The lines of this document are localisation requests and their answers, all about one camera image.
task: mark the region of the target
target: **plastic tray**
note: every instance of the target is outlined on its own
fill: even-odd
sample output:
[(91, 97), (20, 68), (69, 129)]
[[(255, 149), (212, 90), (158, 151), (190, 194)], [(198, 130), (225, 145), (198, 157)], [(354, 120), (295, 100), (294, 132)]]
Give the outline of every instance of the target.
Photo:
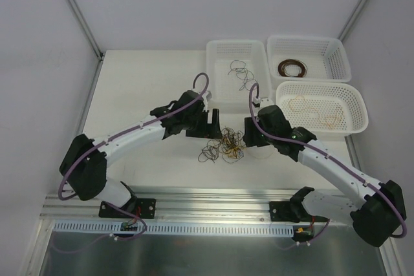
[[(270, 36), (267, 40), (270, 74), (277, 86), (286, 80), (349, 82), (351, 68), (347, 54), (338, 39), (329, 37)], [(279, 64), (286, 59), (296, 59), (307, 69), (302, 78), (283, 77)], [(299, 67), (286, 68), (288, 74), (297, 76)]]
[(291, 126), (311, 132), (348, 136), (368, 126), (361, 94), (344, 83), (286, 81), (276, 90), (276, 104)]
[[(209, 106), (223, 109), (223, 112), (244, 113), (248, 112), (248, 90), (254, 81), (249, 81), (243, 88), (243, 75), (237, 77), (237, 72), (230, 68), (235, 60), (246, 63), (245, 67), (260, 85), (262, 97), (272, 96), (265, 46), (261, 41), (215, 40), (207, 44), (206, 72), (213, 95)], [(242, 65), (233, 63), (233, 68)]]

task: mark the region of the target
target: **white wall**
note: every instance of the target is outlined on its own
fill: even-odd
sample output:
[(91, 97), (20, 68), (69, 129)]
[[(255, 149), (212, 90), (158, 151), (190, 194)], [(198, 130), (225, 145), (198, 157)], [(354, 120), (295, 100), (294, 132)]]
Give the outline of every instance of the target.
[(0, 0), (0, 274), (16, 275), (96, 57), (65, 0)]
[(212, 39), (336, 37), (358, 0), (77, 0), (107, 49), (205, 49)]
[(372, 0), (345, 48), (369, 113), (358, 153), (368, 173), (402, 186), (409, 232), (397, 244), (414, 275), (414, 0)]

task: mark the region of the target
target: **perforated metal strip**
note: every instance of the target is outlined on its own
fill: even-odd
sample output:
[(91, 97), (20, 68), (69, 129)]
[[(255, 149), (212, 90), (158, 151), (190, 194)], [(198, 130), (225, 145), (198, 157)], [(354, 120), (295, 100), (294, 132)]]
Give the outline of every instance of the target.
[[(54, 231), (73, 233), (116, 233), (131, 234), (122, 231), (122, 223), (110, 221), (57, 220)], [(137, 231), (141, 224), (135, 224)], [(292, 237), (293, 227), (275, 224), (203, 224), (203, 223), (147, 223), (146, 234), (154, 235), (209, 235), (209, 236), (257, 236)]]

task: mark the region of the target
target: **brown ring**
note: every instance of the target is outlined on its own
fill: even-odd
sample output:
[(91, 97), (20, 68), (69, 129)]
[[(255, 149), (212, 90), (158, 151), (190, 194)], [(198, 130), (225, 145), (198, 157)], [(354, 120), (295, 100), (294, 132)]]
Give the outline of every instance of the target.
[[(300, 68), (300, 73), (297, 76), (288, 76), (286, 74), (286, 67), (290, 65), (296, 65)], [(282, 77), (293, 77), (293, 78), (302, 78), (306, 75), (306, 68), (305, 65), (296, 59), (285, 59), (281, 61), (278, 66), (278, 72)]]

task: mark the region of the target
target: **perforated basket wall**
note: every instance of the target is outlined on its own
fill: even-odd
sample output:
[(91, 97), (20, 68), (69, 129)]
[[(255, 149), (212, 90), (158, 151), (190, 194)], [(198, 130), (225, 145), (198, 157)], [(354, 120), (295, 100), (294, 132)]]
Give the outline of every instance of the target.
[[(267, 40), (270, 74), (277, 80), (349, 82), (351, 68), (347, 54), (338, 39), (329, 37), (270, 36)], [(279, 64), (286, 59), (301, 61), (307, 68), (302, 78), (283, 77)], [(287, 67), (287, 73), (297, 76), (299, 67)]]
[(248, 89), (254, 81), (241, 89), (243, 80), (230, 71), (230, 64), (235, 60), (246, 63), (246, 69), (260, 84), (263, 97), (272, 95), (265, 46), (261, 41), (215, 40), (207, 44), (206, 73), (213, 95), (209, 105), (224, 109), (223, 112), (248, 112)]
[(286, 81), (276, 90), (276, 104), (293, 127), (347, 136), (368, 126), (361, 94), (344, 83)]

